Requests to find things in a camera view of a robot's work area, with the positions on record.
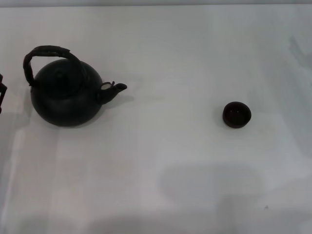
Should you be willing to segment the small dark brown teacup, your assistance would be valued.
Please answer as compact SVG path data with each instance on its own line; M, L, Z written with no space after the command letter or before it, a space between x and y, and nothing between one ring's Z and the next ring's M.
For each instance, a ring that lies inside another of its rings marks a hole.
M246 104L237 101L228 103L222 113L223 122L234 129L246 126L251 117L250 108Z

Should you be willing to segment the black round teapot with handle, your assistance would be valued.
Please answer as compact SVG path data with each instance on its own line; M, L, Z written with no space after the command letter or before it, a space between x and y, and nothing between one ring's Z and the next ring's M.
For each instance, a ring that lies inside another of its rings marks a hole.
M34 57L57 57L34 75ZM127 85L103 82L97 71L70 50L52 45L34 48L23 60L25 78L31 87L31 102L45 121L74 127L90 121L102 105L112 101Z

